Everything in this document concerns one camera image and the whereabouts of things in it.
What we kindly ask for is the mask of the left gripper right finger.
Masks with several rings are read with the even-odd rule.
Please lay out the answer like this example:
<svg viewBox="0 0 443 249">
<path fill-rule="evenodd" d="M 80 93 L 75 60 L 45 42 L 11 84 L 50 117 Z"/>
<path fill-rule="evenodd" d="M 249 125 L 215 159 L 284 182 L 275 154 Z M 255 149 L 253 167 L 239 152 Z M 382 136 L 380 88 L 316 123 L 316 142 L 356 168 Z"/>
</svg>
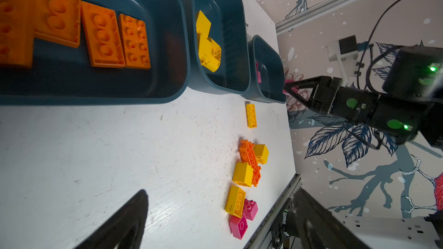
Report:
<svg viewBox="0 0 443 249">
<path fill-rule="evenodd" d="M 292 235 L 305 249 L 367 249 L 343 223 L 318 203 L 307 191 L 299 189 L 293 199 Z"/>
</svg>

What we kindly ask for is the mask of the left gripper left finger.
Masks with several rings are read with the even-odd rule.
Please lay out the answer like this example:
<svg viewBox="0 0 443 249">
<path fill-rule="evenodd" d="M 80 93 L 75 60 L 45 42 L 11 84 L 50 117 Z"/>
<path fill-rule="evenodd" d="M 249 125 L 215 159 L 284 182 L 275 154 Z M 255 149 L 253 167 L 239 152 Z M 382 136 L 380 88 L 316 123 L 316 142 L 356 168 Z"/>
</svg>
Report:
<svg viewBox="0 0 443 249">
<path fill-rule="evenodd" d="M 148 215 L 148 194 L 138 191 L 78 249 L 139 249 Z"/>
</svg>

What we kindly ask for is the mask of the pink lego top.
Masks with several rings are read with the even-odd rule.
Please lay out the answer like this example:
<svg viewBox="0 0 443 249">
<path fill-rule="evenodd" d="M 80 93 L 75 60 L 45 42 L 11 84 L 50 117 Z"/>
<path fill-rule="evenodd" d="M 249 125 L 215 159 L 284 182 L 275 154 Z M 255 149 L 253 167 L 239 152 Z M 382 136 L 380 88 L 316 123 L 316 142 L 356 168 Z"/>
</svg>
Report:
<svg viewBox="0 0 443 249">
<path fill-rule="evenodd" d="M 259 63 L 256 62 L 256 75 L 257 75 L 257 82 L 259 84 L 262 83 L 262 78 L 261 78 L 261 72 L 260 72 L 260 68 L 259 68 Z"/>
</svg>

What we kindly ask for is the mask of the pink lego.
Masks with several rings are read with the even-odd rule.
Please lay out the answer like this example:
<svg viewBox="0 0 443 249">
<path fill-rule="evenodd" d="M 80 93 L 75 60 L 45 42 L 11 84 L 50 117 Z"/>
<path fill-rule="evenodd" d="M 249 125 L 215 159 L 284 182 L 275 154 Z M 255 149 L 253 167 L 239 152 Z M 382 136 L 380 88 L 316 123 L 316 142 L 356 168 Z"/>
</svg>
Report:
<svg viewBox="0 0 443 249">
<path fill-rule="evenodd" d="M 229 225 L 232 235 L 235 238 L 242 240 L 248 229 L 248 222 L 246 216 L 244 214 L 242 215 L 241 218 L 231 216 L 229 220 Z"/>
<path fill-rule="evenodd" d="M 247 220 L 253 221 L 258 212 L 257 202 L 245 199 L 243 206 L 243 215 Z"/>
<path fill-rule="evenodd" d="M 257 82 L 259 84 L 262 83 L 262 78 L 261 78 L 261 72 L 260 72 L 260 68 L 259 68 L 259 63 L 256 62 L 256 75 L 257 75 Z"/>
</svg>

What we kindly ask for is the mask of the yellow long lego brick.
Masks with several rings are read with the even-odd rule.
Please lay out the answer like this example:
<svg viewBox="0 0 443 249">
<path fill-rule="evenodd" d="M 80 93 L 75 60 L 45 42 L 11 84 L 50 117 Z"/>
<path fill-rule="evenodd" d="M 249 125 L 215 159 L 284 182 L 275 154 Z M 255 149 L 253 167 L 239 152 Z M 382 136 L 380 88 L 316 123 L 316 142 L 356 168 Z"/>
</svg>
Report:
<svg viewBox="0 0 443 249">
<path fill-rule="evenodd" d="M 257 117 L 256 117 L 255 105 L 253 104 L 246 105 L 246 116 L 247 116 L 248 128 L 250 129 L 256 128 Z"/>
</svg>

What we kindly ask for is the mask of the orange fence lego piece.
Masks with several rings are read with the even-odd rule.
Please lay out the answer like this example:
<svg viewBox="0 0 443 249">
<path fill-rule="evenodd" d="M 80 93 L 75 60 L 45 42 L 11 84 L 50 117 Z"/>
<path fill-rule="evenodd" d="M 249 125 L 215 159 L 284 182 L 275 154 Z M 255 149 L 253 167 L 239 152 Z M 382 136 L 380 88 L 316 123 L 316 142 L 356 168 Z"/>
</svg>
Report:
<svg viewBox="0 0 443 249">
<path fill-rule="evenodd" d="M 254 187 L 258 186 L 258 182 L 261 178 L 261 167 L 258 165 L 256 155 L 254 152 L 255 144 L 248 140 L 241 140 L 239 146 L 239 152 L 241 155 L 241 160 L 248 163 L 253 168 L 253 178 L 252 185 Z"/>
</svg>

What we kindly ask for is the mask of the orange long lego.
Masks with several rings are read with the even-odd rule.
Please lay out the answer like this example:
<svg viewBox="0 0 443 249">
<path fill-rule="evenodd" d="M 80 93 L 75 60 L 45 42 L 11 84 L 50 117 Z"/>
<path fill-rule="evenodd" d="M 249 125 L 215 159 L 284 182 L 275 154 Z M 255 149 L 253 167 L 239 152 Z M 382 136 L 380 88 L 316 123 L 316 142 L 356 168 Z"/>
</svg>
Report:
<svg viewBox="0 0 443 249">
<path fill-rule="evenodd" d="M 120 14 L 118 22 L 126 67 L 149 70 L 151 61 L 146 24 L 125 14 Z"/>
<path fill-rule="evenodd" d="M 81 0 L 35 0 L 35 4 L 34 37 L 78 48 Z"/>
<path fill-rule="evenodd" d="M 1 0 L 1 66 L 32 68 L 35 0 Z"/>
</svg>

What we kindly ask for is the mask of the orange long lego diagonal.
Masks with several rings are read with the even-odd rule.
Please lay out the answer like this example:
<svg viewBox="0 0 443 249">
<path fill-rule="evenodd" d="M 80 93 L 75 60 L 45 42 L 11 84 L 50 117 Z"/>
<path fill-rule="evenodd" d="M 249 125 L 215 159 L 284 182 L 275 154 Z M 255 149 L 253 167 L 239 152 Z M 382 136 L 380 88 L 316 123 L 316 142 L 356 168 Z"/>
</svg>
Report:
<svg viewBox="0 0 443 249">
<path fill-rule="evenodd" d="M 83 1 L 81 19 L 91 66 L 124 68 L 125 57 L 115 11 Z"/>
</svg>

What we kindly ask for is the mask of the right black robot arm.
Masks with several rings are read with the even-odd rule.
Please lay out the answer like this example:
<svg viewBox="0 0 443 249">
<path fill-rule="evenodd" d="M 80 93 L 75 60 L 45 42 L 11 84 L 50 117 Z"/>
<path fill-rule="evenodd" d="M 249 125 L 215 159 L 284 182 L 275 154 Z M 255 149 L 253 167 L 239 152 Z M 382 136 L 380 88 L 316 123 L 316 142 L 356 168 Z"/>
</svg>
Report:
<svg viewBox="0 0 443 249">
<path fill-rule="evenodd" d="M 368 90 L 342 85 L 343 79 L 319 76 L 284 85 L 305 107 L 336 116 L 352 125 L 367 125 L 393 137 L 398 145 L 421 133 L 435 148 L 443 147 L 443 50 L 396 46 L 398 55 L 376 91 L 366 73 Z"/>
</svg>

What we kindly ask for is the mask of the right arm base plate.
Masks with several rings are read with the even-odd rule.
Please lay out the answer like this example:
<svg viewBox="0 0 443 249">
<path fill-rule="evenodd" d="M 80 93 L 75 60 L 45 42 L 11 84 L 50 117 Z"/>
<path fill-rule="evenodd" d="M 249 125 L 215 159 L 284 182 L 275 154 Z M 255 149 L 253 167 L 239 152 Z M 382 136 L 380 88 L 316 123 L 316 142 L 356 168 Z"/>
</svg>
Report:
<svg viewBox="0 0 443 249">
<path fill-rule="evenodd" d="M 372 249 L 439 249 L 443 245 L 434 225 L 424 217 L 390 219 L 340 214 L 334 217 Z"/>
</svg>

